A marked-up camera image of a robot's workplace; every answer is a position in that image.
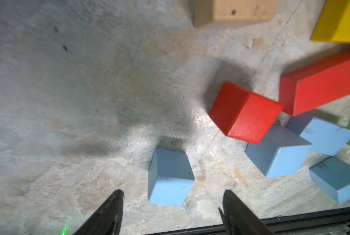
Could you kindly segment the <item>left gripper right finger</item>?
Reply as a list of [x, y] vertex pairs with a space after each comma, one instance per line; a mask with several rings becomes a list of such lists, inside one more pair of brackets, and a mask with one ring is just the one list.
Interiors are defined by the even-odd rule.
[[219, 212], [227, 235], [274, 235], [232, 190], [225, 190]]

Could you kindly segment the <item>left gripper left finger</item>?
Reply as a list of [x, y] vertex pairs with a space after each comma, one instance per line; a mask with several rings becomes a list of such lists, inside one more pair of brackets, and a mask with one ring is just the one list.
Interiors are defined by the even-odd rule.
[[115, 190], [74, 235], [118, 235], [124, 207], [124, 192]]

